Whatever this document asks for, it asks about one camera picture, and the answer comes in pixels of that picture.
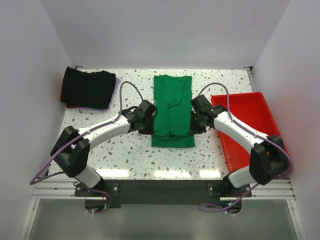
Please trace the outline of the green t shirt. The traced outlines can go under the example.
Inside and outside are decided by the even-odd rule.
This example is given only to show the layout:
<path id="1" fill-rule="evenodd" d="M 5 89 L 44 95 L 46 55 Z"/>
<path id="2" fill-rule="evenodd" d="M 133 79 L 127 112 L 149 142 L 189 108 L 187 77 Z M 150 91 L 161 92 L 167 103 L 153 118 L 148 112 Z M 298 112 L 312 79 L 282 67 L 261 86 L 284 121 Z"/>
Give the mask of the green t shirt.
<path id="1" fill-rule="evenodd" d="M 151 146 L 155 148 L 194 148 L 190 134 L 192 77 L 159 75 L 153 78 L 157 107 Z"/>

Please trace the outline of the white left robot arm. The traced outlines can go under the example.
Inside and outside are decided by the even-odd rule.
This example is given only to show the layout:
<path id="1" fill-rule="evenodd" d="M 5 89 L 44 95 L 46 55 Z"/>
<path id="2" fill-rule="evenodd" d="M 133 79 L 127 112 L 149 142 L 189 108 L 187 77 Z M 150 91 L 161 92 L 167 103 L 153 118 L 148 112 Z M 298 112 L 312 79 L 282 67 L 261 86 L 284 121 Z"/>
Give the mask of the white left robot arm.
<path id="1" fill-rule="evenodd" d="M 99 196 L 107 187 L 103 177 L 88 165 L 90 151 L 131 132 L 152 135 L 157 113 L 155 100 L 143 100 L 139 106 L 121 110 L 120 115 L 99 124 L 80 129 L 68 126 L 60 134 L 50 156 L 69 178 L 84 184 L 92 196 Z"/>

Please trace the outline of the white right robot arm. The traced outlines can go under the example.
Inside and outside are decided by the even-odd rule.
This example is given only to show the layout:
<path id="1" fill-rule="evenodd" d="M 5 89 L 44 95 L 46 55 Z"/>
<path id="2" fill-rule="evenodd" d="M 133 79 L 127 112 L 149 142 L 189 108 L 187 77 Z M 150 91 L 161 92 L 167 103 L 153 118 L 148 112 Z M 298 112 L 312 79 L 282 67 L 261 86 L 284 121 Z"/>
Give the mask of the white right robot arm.
<path id="1" fill-rule="evenodd" d="M 190 134 L 202 134 L 209 127 L 228 135 L 250 156 L 249 165 L 232 171 L 223 178 L 223 192 L 235 196 L 249 184 L 266 185 L 285 174 L 290 168 L 290 157 L 279 135 L 268 136 L 236 118 L 230 108 L 212 106 L 204 95 L 190 101 Z"/>

